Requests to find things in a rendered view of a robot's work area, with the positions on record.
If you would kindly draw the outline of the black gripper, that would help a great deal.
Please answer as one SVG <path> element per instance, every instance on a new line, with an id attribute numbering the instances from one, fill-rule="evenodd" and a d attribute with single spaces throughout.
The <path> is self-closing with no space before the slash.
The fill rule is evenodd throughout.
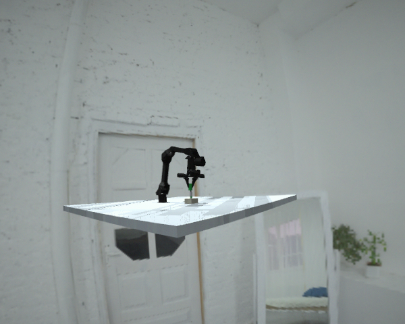
<path id="1" fill-rule="evenodd" d="M 188 173 L 188 168 L 189 168 L 189 167 L 191 167 L 191 169 L 196 169 L 195 166 L 189 166 L 189 165 L 187 165 L 187 173 Z M 178 173 L 178 174 L 177 174 L 177 177 L 178 177 L 178 178 L 184 178 L 185 181 L 186 181 L 187 187 L 189 188 L 189 178 L 188 178 L 188 177 L 191 177 L 189 174 Z M 198 180 L 198 178 L 205 178 L 205 175 L 204 175 L 204 174 L 200 174 L 200 175 L 197 175 L 197 177 L 196 177 L 196 176 L 193 176 L 193 178 L 192 178 L 192 187 L 194 186 L 194 183 L 195 183 L 196 180 Z"/>

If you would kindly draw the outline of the beige square block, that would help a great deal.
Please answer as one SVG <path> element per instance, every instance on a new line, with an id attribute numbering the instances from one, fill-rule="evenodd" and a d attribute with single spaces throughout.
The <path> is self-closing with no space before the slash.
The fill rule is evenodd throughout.
<path id="1" fill-rule="evenodd" d="M 193 203 L 198 203 L 197 198 L 185 198 L 184 199 L 184 204 L 193 204 Z"/>

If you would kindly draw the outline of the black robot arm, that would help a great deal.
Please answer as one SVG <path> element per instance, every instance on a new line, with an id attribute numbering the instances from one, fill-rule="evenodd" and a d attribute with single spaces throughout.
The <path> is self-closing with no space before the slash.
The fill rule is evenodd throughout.
<path id="1" fill-rule="evenodd" d="M 158 203 L 168 203 L 166 194 L 169 193 L 170 185 L 168 184 L 168 170 L 169 170 L 169 163 L 171 162 L 172 157 L 175 155 L 175 152 L 184 153 L 188 155 L 185 159 L 188 160 L 189 166 L 205 166 L 205 159 L 204 157 L 200 157 L 196 148 L 179 148 L 176 146 L 169 147 L 165 152 L 162 153 L 161 159 L 163 162 L 163 172 L 162 172 L 162 179 L 161 183 L 159 184 L 158 190 L 156 191 L 156 195 L 158 195 Z M 188 168 L 188 173 L 190 176 L 200 175 L 200 170 Z M 163 193 L 163 194 L 162 194 Z"/>

